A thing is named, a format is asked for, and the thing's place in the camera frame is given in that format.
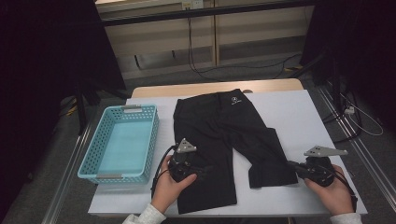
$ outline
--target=white table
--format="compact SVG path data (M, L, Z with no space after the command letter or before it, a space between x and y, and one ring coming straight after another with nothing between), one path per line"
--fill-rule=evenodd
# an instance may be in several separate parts
M127 105L158 106L160 126L151 168L151 181L163 153L174 144L172 116L179 98L185 97L134 98L127 101ZM315 145L334 147L307 91L249 93L247 98L255 105L265 124L276 129L288 160L305 161L304 152ZM332 163L346 169L340 157L331 157L331 160ZM308 189L300 178L299 183L294 185L250 189L250 163L235 150L233 167L237 205L194 212L182 217L297 217L328 214L317 195ZM367 214L347 172L346 178L359 198L357 212ZM131 213L141 213L150 202L151 181L145 186L99 185L89 213L101 217L126 217ZM179 216L176 203L169 207L166 215Z

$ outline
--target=fabric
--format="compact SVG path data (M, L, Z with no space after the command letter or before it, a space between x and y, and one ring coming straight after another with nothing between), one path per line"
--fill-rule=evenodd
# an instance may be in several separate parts
M205 181L195 181L177 200L180 214L236 204L233 148L251 163L251 188L297 183L276 135L240 90L178 100L175 140L186 138L198 148L191 165L212 167Z
M332 224L361 224L361 215L358 213L348 213L330 217Z
M140 217L129 215L123 224L159 224L164 220L166 220L166 216L149 203Z

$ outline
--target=white sleeve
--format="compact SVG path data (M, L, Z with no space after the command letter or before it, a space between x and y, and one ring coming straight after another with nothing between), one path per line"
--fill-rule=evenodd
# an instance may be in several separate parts
M330 217L332 224L361 224L361 215L357 213L348 213Z
M164 220L166 220L166 216L149 203L145 211L143 211L139 217L129 215L123 221L123 224L160 224Z

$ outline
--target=logo on pants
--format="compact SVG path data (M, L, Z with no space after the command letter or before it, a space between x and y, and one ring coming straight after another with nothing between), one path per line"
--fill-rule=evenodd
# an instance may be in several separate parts
M242 101L239 100L237 97L231 98L231 101L232 101L231 105L235 105L235 104L238 104L239 102L242 102Z

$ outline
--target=handheld controller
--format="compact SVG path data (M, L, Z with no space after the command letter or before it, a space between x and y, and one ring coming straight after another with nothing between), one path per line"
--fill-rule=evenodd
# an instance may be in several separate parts
M205 176L210 170L210 167L191 165L196 151L197 147L183 138L175 150L172 159L169 161L169 172L176 182L180 182L192 174L197 174L197 180L205 180Z
M337 150L328 147L313 147L305 152L305 163L288 161L288 165L294 169L300 178L308 178L322 187L328 187L334 181L334 167L329 156L347 155L345 150Z

